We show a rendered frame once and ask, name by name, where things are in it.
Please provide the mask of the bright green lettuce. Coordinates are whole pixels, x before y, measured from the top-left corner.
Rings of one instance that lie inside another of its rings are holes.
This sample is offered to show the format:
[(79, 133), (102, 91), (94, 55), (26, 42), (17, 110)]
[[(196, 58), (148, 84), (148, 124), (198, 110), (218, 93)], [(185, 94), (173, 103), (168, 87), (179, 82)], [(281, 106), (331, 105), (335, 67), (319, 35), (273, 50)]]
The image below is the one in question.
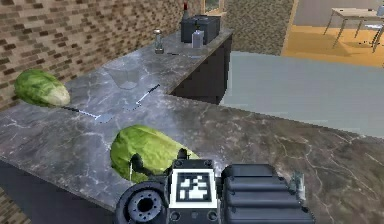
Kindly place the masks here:
[(146, 168), (153, 171), (154, 175), (159, 175), (172, 165), (181, 148), (187, 150), (190, 159), (199, 158), (192, 150), (160, 130), (141, 124), (131, 125), (121, 129), (112, 142), (111, 167), (122, 178), (139, 183), (150, 176), (130, 172), (129, 162), (135, 153), (140, 154)]

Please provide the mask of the dark counter with marble top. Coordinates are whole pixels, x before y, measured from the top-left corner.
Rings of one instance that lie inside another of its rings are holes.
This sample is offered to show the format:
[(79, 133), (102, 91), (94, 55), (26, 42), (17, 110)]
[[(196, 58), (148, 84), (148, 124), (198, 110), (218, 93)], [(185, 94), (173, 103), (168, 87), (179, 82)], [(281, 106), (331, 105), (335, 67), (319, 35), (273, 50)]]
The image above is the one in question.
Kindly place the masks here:
[[(110, 146), (122, 128), (143, 124), (212, 159), (217, 169), (268, 163), (283, 176), (301, 171), (316, 224), (384, 224), (384, 139), (203, 100), (226, 83), (226, 67), (212, 60), (228, 59), (230, 36), (223, 31), (192, 49), (170, 35), (164, 54), (148, 46), (132, 52), (141, 79), (131, 90), (99, 69), (69, 81), (70, 107), (112, 114), (107, 123), (26, 103), (0, 112), (0, 188), (33, 224), (103, 223), (128, 187), (111, 167)], [(139, 108), (123, 109), (157, 84)]]

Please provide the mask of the dark green lettuce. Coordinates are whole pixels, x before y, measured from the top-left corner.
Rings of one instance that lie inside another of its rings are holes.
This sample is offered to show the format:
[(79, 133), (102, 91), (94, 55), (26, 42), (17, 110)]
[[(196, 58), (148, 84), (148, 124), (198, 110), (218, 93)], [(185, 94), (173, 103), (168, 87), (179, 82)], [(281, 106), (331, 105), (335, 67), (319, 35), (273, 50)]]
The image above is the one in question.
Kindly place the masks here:
[(70, 102), (70, 94), (64, 84), (40, 69), (21, 72), (14, 82), (14, 89), (21, 100), (32, 105), (62, 107)]

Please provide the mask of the grey metal cup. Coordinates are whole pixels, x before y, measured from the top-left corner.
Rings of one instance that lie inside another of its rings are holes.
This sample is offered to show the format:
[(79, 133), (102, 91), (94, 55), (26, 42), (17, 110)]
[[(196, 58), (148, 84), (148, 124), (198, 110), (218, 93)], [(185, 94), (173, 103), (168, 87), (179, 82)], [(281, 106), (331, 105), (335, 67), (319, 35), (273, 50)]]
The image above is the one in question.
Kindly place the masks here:
[(201, 48), (204, 44), (204, 32), (202, 30), (195, 30), (192, 33), (192, 47)]

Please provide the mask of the dark grey coffee machine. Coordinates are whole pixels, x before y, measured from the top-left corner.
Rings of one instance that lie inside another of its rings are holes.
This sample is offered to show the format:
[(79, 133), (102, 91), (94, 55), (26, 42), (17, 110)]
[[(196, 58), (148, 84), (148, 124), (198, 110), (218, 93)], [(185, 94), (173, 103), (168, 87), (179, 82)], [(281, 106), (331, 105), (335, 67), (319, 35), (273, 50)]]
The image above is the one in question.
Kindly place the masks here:
[(207, 45), (215, 39), (220, 32), (220, 16), (195, 15), (188, 19), (183, 19), (181, 25), (181, 41), (183, 43), (192, 42), (192, 33), (197, 29), (204, 32), (203, 44)]

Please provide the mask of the thin silver knife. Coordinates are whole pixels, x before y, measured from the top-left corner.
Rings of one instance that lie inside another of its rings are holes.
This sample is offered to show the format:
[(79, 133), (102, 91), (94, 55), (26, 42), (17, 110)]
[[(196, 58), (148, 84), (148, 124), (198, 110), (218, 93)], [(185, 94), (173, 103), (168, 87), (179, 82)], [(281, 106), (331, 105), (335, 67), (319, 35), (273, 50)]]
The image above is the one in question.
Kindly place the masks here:
[(173, 56), (183, 56), (183, 57), (187, 57), (187, 58), (191, 58), (191, 59), (199, 59), (202, 57), (199, 55), (187, 55), (187, 54), (173, 53), (173, 52), (167, 52), (166, 54), (167, 55), (173, 55)]

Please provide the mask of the pale wooden table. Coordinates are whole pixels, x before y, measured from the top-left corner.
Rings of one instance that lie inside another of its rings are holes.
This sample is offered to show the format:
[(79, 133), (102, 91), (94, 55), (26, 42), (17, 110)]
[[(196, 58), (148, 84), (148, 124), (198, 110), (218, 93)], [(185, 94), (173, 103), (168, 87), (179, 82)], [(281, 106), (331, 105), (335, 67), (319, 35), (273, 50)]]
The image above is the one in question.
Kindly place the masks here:
[(343, 33), (345, 29), (345, 25), (348, 21), (358, 21), (359, 25), (355, 32), (355, 34), (358, 34), (361, 28), (361, 25), (364, 21), (380, 21), (382, 24), (384, 24), (384, 15), (378, 15), (377, 12), (373, 9), (359, 9), (359, 8), (332, 8), (331, 9), (331, 16), (328, 21), (328, 24), (324, 30), (324, 34), (327, 33), (328, 28), (331, 25), (332, 19), (334, 16), (338, 16), (342, 19), (341, 26), (339, 28), (339, 32), (337, 34), (337, 37), (332, 45), (332, 47), (335, 47), (336, 44), (339, 41), (339, 38), (341, 37), (341, 34)]

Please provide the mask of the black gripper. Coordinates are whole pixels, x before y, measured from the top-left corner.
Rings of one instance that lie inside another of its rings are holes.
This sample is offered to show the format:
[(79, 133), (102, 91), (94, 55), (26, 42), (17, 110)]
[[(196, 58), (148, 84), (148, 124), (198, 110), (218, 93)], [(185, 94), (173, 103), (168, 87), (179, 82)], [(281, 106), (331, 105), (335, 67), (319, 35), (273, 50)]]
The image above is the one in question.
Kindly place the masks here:
[[(187, 150), (181, 148), (177, 158), (187, 159)], [(154, 175), (139, 153), (131, 157), (129, 166), (131, 173)], [(129, 187), (116, 203), (114, 224), (167, 224), (168, 179), (167, 175), (155, 175)]]

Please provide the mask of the black handled silver fork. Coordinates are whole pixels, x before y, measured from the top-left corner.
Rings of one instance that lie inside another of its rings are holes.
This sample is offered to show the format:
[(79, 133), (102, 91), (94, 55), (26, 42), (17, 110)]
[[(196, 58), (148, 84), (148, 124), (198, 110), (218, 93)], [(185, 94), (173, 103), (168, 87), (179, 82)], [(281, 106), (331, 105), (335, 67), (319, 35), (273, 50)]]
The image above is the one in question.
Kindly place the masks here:
[(151, 93), (153, 92), (154, 90), (156, 90), (158, 87), (160, 86), (160, 84), (157, 84), (155, 85), (154, 87), (152, 87), (151, 89), (149, 89), (140, 99), (138, 99), (135, 103), (133, 104), (127, 104), (127, 105), (124, 105), (123, 106), (123, 109), (124, 110), (128, 110), (128, 111), (133, 111), (133, 110), (136, 110), (137, 108), (139, 108), (141, 105), (142, 105), (142, 101)]

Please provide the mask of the black handled spatula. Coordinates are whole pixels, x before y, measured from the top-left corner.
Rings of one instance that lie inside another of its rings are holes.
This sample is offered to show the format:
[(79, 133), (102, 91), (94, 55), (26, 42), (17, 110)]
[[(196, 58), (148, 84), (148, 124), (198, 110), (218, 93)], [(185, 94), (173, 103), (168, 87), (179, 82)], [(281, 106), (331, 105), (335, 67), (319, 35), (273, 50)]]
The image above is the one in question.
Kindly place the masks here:
[(72, 108), (72, 107), (67, 107), (67, 106), (63, 106), (63, 109), (78, 112), (78, 113), (81, 113), (83, 115), (90, 116), (94, 119), (95, 122), (98, 122), (98, 123), (107, 123), (108, 121), (110, 121), (113, 118), (113, 115), (109, 114), (109, 113), (95, 115), (95, 114), (92, 114), (92, 113), (89, 113), (89, 112), (86, 112), (86, 111), (83, 111), (83, 110), (80, 110), (77, 108)]

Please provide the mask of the glass pepper shaker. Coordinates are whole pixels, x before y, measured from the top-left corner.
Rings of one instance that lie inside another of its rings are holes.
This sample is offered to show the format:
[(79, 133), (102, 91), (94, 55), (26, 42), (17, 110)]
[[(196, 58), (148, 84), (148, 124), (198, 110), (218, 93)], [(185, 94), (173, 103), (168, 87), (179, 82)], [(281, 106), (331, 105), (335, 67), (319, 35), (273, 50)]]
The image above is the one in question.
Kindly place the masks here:
[(163, 43), (162, 43), (162, 31), (160, 29), (155, 29), (153, 33), (155, 35), (155, 43), (154, 43), (155, 53), (163, 54), (164, 49), (163, 49)]

